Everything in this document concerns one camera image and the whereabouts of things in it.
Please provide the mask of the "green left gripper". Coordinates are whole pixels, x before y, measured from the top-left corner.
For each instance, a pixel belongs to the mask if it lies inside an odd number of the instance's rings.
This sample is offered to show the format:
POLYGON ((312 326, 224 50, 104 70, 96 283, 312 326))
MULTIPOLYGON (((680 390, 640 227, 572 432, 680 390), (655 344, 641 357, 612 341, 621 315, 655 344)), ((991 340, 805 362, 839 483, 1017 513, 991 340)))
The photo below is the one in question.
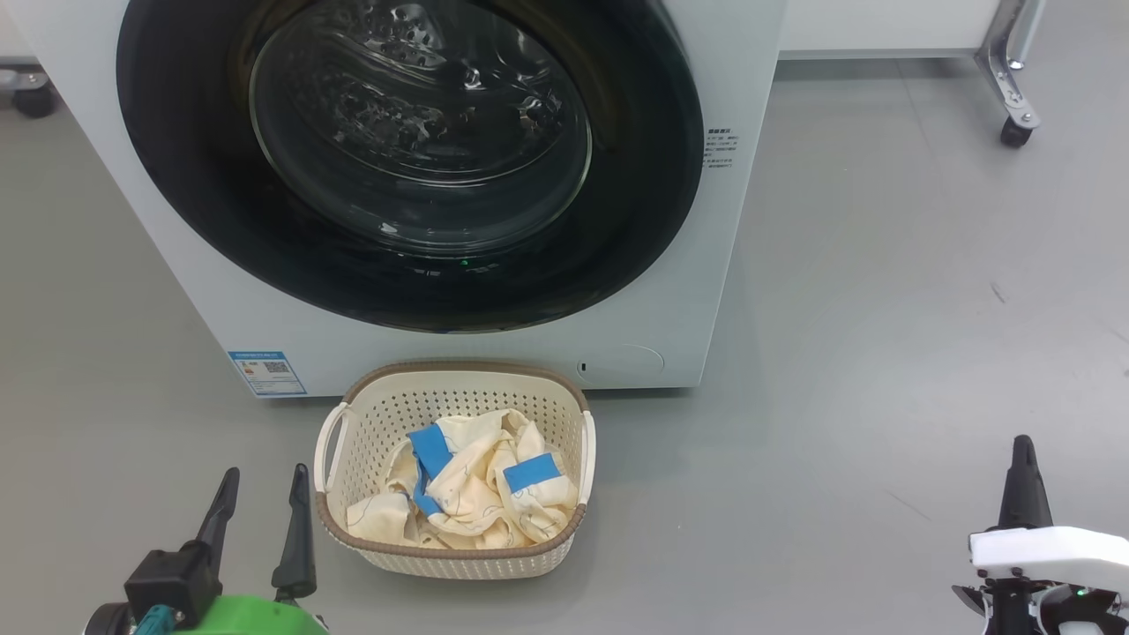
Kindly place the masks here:
MULTIPOLYGON (((230 467, 215 490, 195 539, 212 553, 224 551, 224 541, 236 510, 240 471, 230 467)), ((307 466, 295 466, 288 495, 290 517, 279 565, 272 573, 275 599, 301 599, 316 592, 316 559, 310 519, 310 475, 307 466)), ((295 604, 270 601, 262 595, 218 595, 191 628, 173 635, 329 635, 314 614, 295 604)))

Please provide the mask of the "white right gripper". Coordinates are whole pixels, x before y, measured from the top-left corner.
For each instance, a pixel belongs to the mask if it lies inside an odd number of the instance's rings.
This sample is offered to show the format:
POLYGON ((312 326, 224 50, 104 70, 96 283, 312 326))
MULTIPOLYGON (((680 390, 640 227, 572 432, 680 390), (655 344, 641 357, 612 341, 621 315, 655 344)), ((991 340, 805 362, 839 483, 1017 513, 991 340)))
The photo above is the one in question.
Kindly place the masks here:
POLYGON ((1128 539, 1079 527, 1053 527, 1036 447, 1029 435, 1013 440, 998 527, 970 534, 970 562, 988 579, 1129 579, 1128 539))

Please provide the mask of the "cream garment with blue trim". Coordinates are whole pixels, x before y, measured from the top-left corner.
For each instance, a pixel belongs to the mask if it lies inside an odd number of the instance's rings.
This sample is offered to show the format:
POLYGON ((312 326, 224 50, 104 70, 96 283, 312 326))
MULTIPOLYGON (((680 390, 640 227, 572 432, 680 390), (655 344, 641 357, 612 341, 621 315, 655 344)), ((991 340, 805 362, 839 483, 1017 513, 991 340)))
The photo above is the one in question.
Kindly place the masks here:
POLYGON ((348 534, 423 549, 519 549, 564 530, 579 490, 520 411, 448 415, 392 450, 348 534))

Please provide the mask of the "black round glass washer door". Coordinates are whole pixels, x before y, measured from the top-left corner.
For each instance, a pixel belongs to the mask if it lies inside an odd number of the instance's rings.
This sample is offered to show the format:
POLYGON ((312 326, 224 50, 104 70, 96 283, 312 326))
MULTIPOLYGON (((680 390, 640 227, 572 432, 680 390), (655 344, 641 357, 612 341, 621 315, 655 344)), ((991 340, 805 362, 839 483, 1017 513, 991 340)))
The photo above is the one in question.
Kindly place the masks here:
POLYGON ((182 220, 373 325, 587 310, 669 247, 702 173, 658 0, 128 0, 116 69, 182 220))

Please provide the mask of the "cream perforated laundry basket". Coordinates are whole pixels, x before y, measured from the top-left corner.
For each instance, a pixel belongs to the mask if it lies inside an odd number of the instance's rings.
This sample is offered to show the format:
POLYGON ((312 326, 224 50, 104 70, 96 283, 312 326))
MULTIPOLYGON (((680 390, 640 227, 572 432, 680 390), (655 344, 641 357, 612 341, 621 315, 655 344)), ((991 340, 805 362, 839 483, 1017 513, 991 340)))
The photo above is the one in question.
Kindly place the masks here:
POLYGON ((533 579, 567 557, 595 480, 596 437, 590 407, 570 379, 551 369, 504 362, 419 362, 374 369, 359 379, 323 423, 313 470, 316 513, 338 543, 392 573, 425 579, 533 579), (371 496, 392 450, 412 430, 448 415, 520 411, 535 421, 578 488, 564 530, 519 549, 423 549, 348 534, 345 510, 371 496))

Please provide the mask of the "white front-load washing machine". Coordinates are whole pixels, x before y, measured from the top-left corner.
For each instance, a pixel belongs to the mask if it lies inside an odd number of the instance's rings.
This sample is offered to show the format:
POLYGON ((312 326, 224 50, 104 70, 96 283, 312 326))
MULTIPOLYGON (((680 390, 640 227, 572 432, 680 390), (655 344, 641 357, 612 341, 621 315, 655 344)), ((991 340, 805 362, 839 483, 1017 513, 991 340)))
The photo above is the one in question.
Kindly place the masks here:
POLYGON ((701 179, 682 228, 641 276, 587 310, 515 330, 447 333, 373 325, 298 301, 182 220, 138 160, 122 116, 116 62, 128 0, 0 3, 226 356, 282 351, 306 397, 338 397, 367 371, 431 359, 516 362, 585 389, 700 383, 788 0, 658 1, 688 56, 704 124, 701 179))

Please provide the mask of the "blue energy label sticker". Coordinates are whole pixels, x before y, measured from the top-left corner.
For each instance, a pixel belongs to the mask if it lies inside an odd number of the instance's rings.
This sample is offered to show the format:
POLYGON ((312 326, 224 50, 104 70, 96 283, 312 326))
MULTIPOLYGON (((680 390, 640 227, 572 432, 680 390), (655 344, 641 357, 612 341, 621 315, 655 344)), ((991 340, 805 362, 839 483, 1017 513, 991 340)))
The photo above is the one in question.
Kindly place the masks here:
POLYGON ((257 398, 282 399, 308 393, 282 351, 228 351, 235 369, 257 398))

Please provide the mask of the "white rolling partition panel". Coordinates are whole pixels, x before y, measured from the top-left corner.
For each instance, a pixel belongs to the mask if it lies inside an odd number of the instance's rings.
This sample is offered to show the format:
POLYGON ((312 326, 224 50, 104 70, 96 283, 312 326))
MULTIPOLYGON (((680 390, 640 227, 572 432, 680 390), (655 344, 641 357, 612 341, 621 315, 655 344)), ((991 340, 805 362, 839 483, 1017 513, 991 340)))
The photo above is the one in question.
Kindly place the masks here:
POLYGON ((1005 130, 1041 119, 1015 75, 1027 61, 1047 0, 788 0, 785 60, 968 59, 1006 110, 1005 130))

